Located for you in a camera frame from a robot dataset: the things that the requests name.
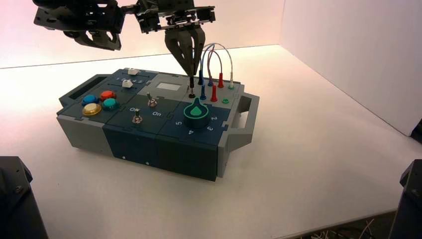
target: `display screen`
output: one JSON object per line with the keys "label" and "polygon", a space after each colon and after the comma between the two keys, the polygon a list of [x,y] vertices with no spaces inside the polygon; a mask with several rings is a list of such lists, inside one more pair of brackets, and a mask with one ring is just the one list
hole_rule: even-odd
{"label": "display screen", "polygon": [[163,83],[161,82],[157,88],[159,89],[164,89],[164,90],[170,90],[170,91],[176,91],[180,88],[180,85],[176,85],[176,84],[169,84],[169,83]]}

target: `white backdrop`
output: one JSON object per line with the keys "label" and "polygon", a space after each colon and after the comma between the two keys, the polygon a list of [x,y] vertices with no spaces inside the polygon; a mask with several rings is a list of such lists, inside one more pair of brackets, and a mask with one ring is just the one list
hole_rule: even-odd
{"label": "white backdrop", "polygon": [[409,135],[422,118],[422,1],[287,0],[281,45]]}
{"label": "white backdrop", "polygon": [[[195,0],[195,5],[216,7],[217,21],[203,25],[207,42],[230,48],[278,44],[283,0]],[[34,25],[37,7],[30,0],[1,0],[0,9],[0,68],[169,53],[164,32],[142,34],[132,15],[126,16],[120,35],[122,49],[113,52],[80,46],[61,31]]]}

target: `yellow button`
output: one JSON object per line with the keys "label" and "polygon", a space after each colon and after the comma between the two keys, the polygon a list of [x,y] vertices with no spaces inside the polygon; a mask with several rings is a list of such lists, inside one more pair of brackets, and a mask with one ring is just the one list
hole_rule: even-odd
{"label": "yellow button", "polygon": [[91,103],[87,104],[82,109],[82,114],[85,116],[93,116],[98,114],[101,111],[101,106],[99,104]]}

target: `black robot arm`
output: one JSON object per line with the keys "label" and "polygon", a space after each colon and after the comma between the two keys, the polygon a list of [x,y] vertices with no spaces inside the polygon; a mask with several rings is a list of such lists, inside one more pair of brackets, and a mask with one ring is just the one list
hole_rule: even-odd
{"label": "black robot arm", "polygon": [[[189,76],[196,74],[205,34],[201,24],[215,21],[213,6],[195,7],[193,0],[138,0],[119,7],[115,0],[33,0],[34,23],[64,32],[77,43],[120,50],[119,34],[126,14],[135,15],[143,33],[165,30],[167,48]],[[167,25],[160,24],[160,17]]]}

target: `table surface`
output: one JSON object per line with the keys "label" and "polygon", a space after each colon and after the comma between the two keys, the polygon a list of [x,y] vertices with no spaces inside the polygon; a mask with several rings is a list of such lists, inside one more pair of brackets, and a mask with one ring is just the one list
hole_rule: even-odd
{"label": "table surface", "polygon": [[280,46],[230,52],[235,80],[261,99],[252,143],[216,182],[73,148],[57,123],[58,98],[91,76],[183,74],[172,56],[0,70],[0,155],[31,170],[52,239],[272,239],[397,207],[422,145]]}

